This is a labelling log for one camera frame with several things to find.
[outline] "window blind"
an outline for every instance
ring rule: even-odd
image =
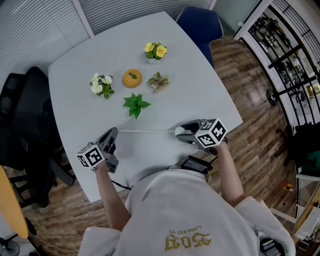
[[[9,73],[39,67],[89,38],[72,0],[0,2],[0,89]]]
[[[174,20],[186,6],[208,9],[212,0],[79,0],[95,35],[121,23],[165,11]]]

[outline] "person's hand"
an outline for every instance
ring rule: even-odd
[[[228,144],[223,140],[218,146],[214,147],[218,152],[222,150],[229,150]]]
[[[104,160],[103,162],[97,164],[96,166],[96,172],[109,172],[109,167],[107,166],[106,160]]]

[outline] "orange round object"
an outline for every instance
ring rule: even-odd
[[[126,87],[135,88],[141,84],[141,81],[142,76],[137,69],[129,69],[123,74],[123,84]]]

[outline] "potted plant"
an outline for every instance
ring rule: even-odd
[[[129,117],[132,115],[135,116],[135,119],[138,118],[142,109],[150,106],[151,104],[142,100],[142,95],[139,93],[138,96],[132,93],[131,97],[124,98],[125,103],[124,107],[128,107],[129,109]]]
[[[144,51],[150,64],[158,64],[167,54],[167,47],[163,46],[161,42],[148,42],[145,45]]]
[[[170,84],[169,76],[162,76],[159,72],[157,72],[156,74],[154,74],[154,77],[148,80],[148,83],[154,88],[154,91],[158,93]]]
[[[109,99],[110,94],[115,93],[111,88],[112,78],[114,78],[112,75],[99,75],[95,73],[89,83],[91,91],[98,96],[103,94],[106,99]]]

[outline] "yellow flower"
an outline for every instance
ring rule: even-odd
[[[145,45],[144,50],[145,50],[146,52],[151,52],[151,51],[154,49],[154,47],[155,47],[154,44],[148,42],[148,43]]]
[[[156,49],[156,55],[158,57],[163,57],[165,56],[166,53],[167,53],[167,48],[162,45],[159,45],[158,48]]]

